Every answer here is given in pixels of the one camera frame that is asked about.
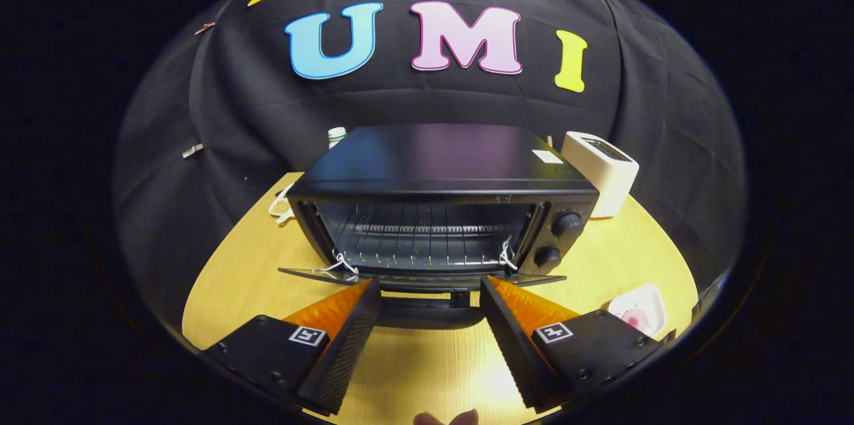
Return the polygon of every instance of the yellow table surface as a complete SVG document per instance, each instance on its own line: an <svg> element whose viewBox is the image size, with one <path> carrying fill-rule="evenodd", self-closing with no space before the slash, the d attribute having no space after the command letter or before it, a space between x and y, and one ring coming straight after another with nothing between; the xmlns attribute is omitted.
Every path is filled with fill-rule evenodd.
<svg viewBox="0 0 854 425"><path fill-rule="evenodd" d="M280 227L268 213L275 191L300 175L287 173L271 187L195 280L183 311L183 334L196 347L210 347L256 315L284 318L345 288L277 271L324 266L296 220ZM657 340L674 328L681 334L697 302L685 260L632 197L615 218L589 221L551 275L567 279L527 290L582 314L603 308L637 286L655 284L667 313ZM472 304L478 301L479 292L473 292ZM339 414L322 418L333 423L409 425L412 417L426 410L447 423L472 408L478 409L484 425L523 423L551 413L537 414L524 407L486 320L463 330L375 327Z"/></svg>

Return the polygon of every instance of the letter m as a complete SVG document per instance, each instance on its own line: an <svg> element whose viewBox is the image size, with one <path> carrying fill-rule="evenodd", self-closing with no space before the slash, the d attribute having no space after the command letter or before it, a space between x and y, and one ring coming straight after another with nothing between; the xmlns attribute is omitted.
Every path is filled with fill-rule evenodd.
<svg viewBox="0 0 854 425"><path fill-rule="evenodd" d="M445 69L451 60L442 54L442 40L461 67L469 67L481 45L486 52L478 61L481 69L516 75L522 64L516 60L516 22L519 14L510 9L489 7L475 24L468 26L460 13L443 1L421 1L410 9L421 16L421 52L412 58L412 67L421 70Z"/></svg>

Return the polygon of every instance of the white container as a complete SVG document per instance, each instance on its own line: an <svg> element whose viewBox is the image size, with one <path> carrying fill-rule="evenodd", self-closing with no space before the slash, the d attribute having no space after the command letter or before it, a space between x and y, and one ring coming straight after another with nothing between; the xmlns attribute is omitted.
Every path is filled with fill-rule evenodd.
<svg viewBox="0 0 854 425"><path fill-rule="evenodd" d="M655 337L667 324L665 301L658 286L647 283L610 301L608 312L649 337Z"/></svg>
<svg viewBox="0 0 854 425"><path fill-rule="evenodd" d="M640 166L616 146L588 133L566 132L560 154L598 190L590 218L620 212Z"/></svg>
<svg viewBox="0 0 854 425"><path fill-rule="evenodd" d="M270 206L268 208L268 213L270 213L270 215L278 217L278 219L276 220L277 224L283 224L290 218L294 217L294 209L291 208L290 202L286 197L286 195L288 194L288 190L290 190L291 187L293 187L293 183L287 185L287 187L285 187L284 190L282 190L281 193L278 194L276 199L272 201L272 203L270 203Z"/></svg>
<svg viewBox="0 0 854 425"><path fill-rule="evenodd" d="M345 136L347 136L347 128L345 127L334 127L329 130L329 149L338 145L338 142L344 139Z"/></svg>

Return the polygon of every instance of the letter u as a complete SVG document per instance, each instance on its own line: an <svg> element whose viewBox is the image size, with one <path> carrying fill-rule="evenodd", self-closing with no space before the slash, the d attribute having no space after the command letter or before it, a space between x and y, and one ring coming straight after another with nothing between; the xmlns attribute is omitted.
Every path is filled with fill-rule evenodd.
<svg viewBox="0 0 854 425"><path fill-rule="evenodd" d="M327 79L347 75L373 55L376 44L374 15L382 3L358 3L342 9L341 15L350 18L352 42L350 50L337 57L327 57L320 48L321 27L329 20L328 13L315 13L291 21L284 27L290 35L290 64L303 78Z"/></svg>

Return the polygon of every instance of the oven top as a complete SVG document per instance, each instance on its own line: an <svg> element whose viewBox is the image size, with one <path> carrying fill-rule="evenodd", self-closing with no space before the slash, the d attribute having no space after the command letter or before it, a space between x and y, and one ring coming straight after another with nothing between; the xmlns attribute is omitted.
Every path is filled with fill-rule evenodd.
<svg viewBox="0 0 854 425"><path fill-rule="evenodd" d="M357 127L299 180L356 191L420 189L592 189L545 141L520 127L416 124Z"/></svg>

